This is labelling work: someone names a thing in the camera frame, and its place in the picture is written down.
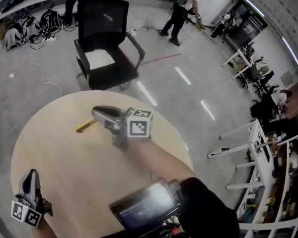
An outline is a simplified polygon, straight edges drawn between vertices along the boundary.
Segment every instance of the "gray floor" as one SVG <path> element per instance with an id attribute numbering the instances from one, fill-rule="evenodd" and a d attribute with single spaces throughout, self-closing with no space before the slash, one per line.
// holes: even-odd
<path id="1" fill-rule="evenodd" d="M 161 29 L 169 11 L 145 6 L 131 6 L 128 29 L 154 26 Z M 75 76 L 80 72 L 76 62 L 74 32 L 58 33 L 55 42 L 45 43 L 33 54 L 33 62 L 43 66 L 45 82 L 53 81 L 62 95 L 79 91 Z M 155 109 L 178 130 L 189 149 L 196 175 L 223 202 L 233 208 L 242 190 L 226 190 L 232 181 L 246 180 L 248 170 L 235 172 L 234 165 L 245 162 L 243 154 L 207 159 L 207 153 L 221 145 L 232 146 L 238 140 L 218 142 L 219 135 L 251 120 L 249 108 L 252 95 L 231 80 L 233 71 L 221 64 L 232 50 L 221 40 L 212 41 L 207 33 L 185 24 L 179 34 L 183 42 L 176 47 L 154 29 L 138 31 L 137 41 L 146 52 L 144 61 L 180 54 L 144 64 L 139 69 L 140 80 L 157 102 Z M 133 61 L 137 52 L 126 40 L 121 45 Z M 10 161 L 14 144 L 27 121 L 43 106 L 59 97 L 54 85 L 41 85 L 42 71 L 30 64 L 34 50 L 22 47 L 9 52 L 0 50 L 0 232 L 4 237 L 26 238 L 29 229 L 10 217 L 13 198 L 10 183 Z M 178 66 L 191 81 L 188 85 L 175 70 Z M 125 94 L 151 105 L 134 80 Z M 209 105 L 211 118 L 200 102 Z"/>

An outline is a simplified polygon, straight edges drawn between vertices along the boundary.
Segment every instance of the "white desk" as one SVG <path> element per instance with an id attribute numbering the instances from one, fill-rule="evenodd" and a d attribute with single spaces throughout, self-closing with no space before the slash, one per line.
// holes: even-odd
<path id="1" fill-rule="evenodd" d="M 238 74 L 233 76 L 232 79 L 236 79 L 244 71 L 246 71 L 248 68 L 252 67 L 252 64 L 248 61 L 248 59 L 246 58 L 246 56 L 243 54 L 243 52 L 240 49 L 238 49 L 237 52 L 234 55 L 232 55 L 225 63 L 223 63 L 222 67 L 227 65 L 229 61 L 231 61 L 232 59 L 234 59 L 237 56 L 240 56 L 244 60 L 244 62 L 246 63 L 246 67 L 244 69 L 242 69 Z"/>
<path id="2" fill-rule="evenodd" d="M 231 147 L 229 150 L 226 151 L 216 151 L 208 154 L 208 158 L 214 158 L 214 157 L 220 157 L 224 156 L 226 154 L 231 154 L 234 152 L 238 152 L 241 150 L 249 149 L 252 153 L 252 156 L 254 158 L 253 162 L 245 163 L 245 164 L 239 164 L 236 166 L 237 169 L 244 168 L 244 167 L 251 167 L 256 166 L 256 169 L 258 170 L 260 181 L 255 182 L 251 180 L 250 183 L 242 183 L 242 184 L 228 184 L 226 185 L 227 189 L 236 189 L 236 188 L 250 188 L 250 187 L 259 187 L 259 186 L 266 186 L 268 181 L 270 180 L 270 177 L 272 176 L 272 166 L 273 166 L 273 158 L 271 156 L 271 152 L 268 146 L 265 146 L 268 153 L 268 158 L 265 154 L 264 147 L 260 148 L 260 152 L 256 152 L 255 145 L 261 144 L 266 141 L 265 134 L 262 130 L 262 127 L 258 120 L 255 120 L 253 122 L 250 122 L 246 125 L 243 125 L 240 128 L 234 129 L 230 132 L 227 132 L 225 134 L 220 135 L 220 138 L 226 138 L 234 136 L 237 132 L 244 131 L 244 134 L 249 134 L 248 140 L 236 147 Z"/>

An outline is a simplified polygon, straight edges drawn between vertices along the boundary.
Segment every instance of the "person vacuuming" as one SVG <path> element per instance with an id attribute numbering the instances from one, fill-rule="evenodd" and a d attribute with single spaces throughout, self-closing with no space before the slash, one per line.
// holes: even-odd
<path id="1" fill-rule="evenodd" d="M 164 28 L 161 30 L 159 35 L 161 36 L 168 36 L 168 30 L 171 28 L 172 25 L 172 33 L 171 39 L 169 42 L 173 43 L 176 46 L 180 46 L 178 41 L 178 34 L 180 29 L 182 28 L 185 20 L 188 18 L 188 14 L 195 15 L 198 22 L 202 23 L 198 5 L 201 0 L 173 0 L 173 13 L 170 20 L 166 23 Z"/>

